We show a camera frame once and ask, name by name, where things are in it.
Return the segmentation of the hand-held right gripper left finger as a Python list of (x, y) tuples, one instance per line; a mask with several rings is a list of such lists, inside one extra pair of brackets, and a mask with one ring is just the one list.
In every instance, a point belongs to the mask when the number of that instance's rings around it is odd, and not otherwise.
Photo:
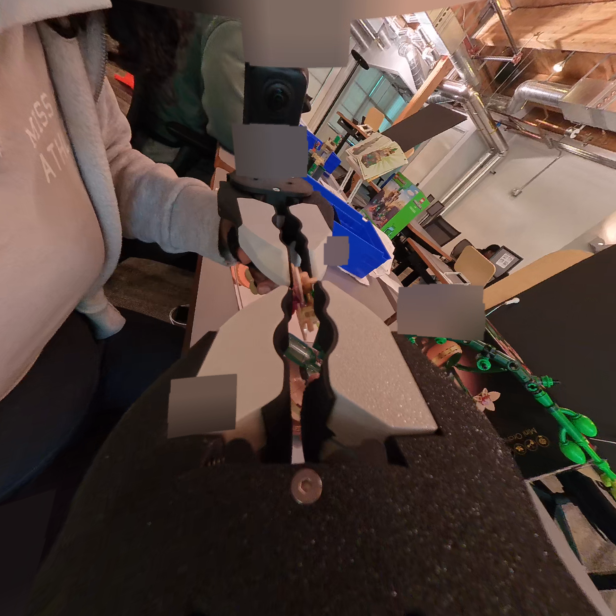
[(278, 287), (236, 313), (216, 334), (198, 376), (236, 375), (235, 425), (210, 428), (246, 440), (266, 463), (290, 463), (292, 419), (288, 322), (292, 292)]

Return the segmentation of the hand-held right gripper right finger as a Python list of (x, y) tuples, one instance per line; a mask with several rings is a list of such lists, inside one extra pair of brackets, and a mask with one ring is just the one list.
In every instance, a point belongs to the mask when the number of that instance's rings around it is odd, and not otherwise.
[(318, 282), (313, 298), (323, 357), (303, 396), (306, 462), (366, 441), (435, 434), (437, 422), (383, 320), (332, 282)]

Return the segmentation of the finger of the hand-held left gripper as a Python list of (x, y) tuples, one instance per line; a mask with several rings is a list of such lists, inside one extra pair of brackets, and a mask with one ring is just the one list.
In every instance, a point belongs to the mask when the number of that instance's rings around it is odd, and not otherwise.
[(254, 198), (239, 198), (242, 223), (238, 228), (240, 249), (257, 287), (291, 287), (292, 267), (299, 264), (296, 242), (283, 238), (277, 222), (285, 222), (272, 205)]
[(327, 271), (325, 244), (333, 232), (316, 204), (293, 205), (293, 217), (299, 222), (295, 250), (301, 258), (301, 269), (321, 280)]

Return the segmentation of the person's left forearm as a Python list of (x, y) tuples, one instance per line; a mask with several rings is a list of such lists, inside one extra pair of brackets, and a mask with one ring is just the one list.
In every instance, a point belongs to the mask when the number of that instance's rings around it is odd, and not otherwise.
[(170, 253), (194, 252), (218, 264), (235, 261), (222, 247), (218, 196), (206, 184), (154, 163), (130, 146), (128, 134), (115, 135), (106, 153), (121, 240), (157, 243)]

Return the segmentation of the dark grey desk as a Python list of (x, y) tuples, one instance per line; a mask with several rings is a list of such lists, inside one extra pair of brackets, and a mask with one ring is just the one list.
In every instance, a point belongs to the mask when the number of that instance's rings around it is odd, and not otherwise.
[[(357, 280), (339, 267), (328, 267), (323, 278), (354, 297), (381, 320), (390, 319), (396, 311), (399, 281), (394, 275), (376, 278), (371, 275)], [(209, 331), (217, 331), (238, 311), (230, 267), (203, 259), (190, 301), (184, 352)]]

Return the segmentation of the person's left hand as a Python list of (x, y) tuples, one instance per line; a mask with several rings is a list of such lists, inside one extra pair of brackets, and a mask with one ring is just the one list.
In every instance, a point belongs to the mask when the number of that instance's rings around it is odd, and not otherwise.
[(265, 295), (278, 285), (267, 278), (253, 263), (252, 258), (240, 246), (236, 227), (228, 220), (222, 220), (219, 226), (219, 252), (227, 263), (240, 262), (248, 268), (252, 281), (259, 295)]

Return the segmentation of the blue plastic bin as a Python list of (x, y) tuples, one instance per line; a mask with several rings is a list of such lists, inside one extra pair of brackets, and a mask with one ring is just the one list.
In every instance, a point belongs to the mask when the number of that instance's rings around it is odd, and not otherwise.
[(349, 238), (349, 260), (343, 269), (364, 278), (389, 259), (389, 252), (378, 235), (378, 229), (364, 219), (353, 207), (310, 176), (304, 178), (315, 192), (319, 192), (335, 211), (334, 236)]
[(323, 142), (307, 131), (307, 140), (309, 143), (307, 172), (310, 177), (318, 181), (323, 174), (331, 174), (341, 164), (336, 154), (341, 137), (337, 135), (334, 139), (329, 138)]

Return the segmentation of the green toy set box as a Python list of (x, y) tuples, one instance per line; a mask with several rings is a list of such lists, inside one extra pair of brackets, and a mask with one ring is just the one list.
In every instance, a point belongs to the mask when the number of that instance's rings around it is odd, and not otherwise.
[(392, 174), (361, 213), (390, 239), (420, 215), (429, 201), (403, 173)]

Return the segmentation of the black chair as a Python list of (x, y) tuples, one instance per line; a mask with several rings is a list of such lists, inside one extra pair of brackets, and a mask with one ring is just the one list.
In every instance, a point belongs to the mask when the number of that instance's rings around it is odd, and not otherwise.
[(426, 233), (441, 247), (458, 238), (460, 231), (450, 225), (442, 216), (436, 216), (424, 227)]

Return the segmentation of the small black panel board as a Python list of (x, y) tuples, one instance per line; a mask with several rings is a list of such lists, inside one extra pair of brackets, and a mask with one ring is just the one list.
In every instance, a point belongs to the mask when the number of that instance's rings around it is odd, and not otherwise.
[(382, 132), (401, 150), (409, 151), (434, 136), (466, 121), (467, 116), (439, 104), (428, 104)]

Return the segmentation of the beige chair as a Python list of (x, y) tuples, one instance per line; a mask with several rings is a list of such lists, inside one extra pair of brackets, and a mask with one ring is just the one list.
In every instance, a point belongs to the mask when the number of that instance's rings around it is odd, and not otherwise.
[(496, 266), (472, 246), (466, 246), (455, 261), (454, 271), (469, 284), (485, 288), (496, 273)]

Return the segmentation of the black framed picture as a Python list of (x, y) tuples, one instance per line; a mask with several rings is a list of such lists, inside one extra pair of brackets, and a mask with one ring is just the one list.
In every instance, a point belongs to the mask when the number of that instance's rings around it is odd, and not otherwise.
[(494, 279), (507, 275), (511, 269), (518, 266), (524, 259), (506, 246), (501, 246), (490, 258), (495, 266)]

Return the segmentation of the person's dark trousers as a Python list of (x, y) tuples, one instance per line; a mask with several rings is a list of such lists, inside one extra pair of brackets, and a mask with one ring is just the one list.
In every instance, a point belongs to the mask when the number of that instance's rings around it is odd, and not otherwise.
[(127, 309), (97, 341), (73, 312), (1, 401), (1, 499), (41, 474), (96, 413), (122, 413), (181, 357), (185, 329)]

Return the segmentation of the large black panel board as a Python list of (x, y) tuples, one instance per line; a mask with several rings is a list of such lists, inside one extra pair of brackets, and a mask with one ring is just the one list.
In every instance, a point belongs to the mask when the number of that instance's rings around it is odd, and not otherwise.
[(560, 406), (615, 441), (615, 246), (520, 293), (489, 320), (531, 371), (560, 382)]

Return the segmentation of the person's beige fleece jacket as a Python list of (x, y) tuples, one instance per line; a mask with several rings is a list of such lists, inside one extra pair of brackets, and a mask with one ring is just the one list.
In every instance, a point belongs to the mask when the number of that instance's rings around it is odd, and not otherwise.
[(96, 103), (99, 1), (1, 1), (1, 398), (74, 311), (125, 320), (102, 289), (121, 223)]

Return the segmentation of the silver ventilation duct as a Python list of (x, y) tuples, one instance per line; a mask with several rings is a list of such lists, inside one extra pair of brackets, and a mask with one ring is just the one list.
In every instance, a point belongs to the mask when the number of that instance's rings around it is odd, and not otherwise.
[(615, 80), (583, 78), (573, 86), (528, 80), (515, 90), (506, 112), (515, 115), (527, 103), (557, 108), (572, 123), (615, 132)]
[(444, 214), (462, 200), (486, 175), (493, 172), (508, 155), (509, 147), (481, 96), (470, 84), (464, 81), (443, 80), (436, 90), (463, 106), (468, 119), (475, 126), (474, 134), (479, 135), (485, 145), (485, 153), (454, 184), (451, 184), (446, 193), (441, 195), (440, 202)]

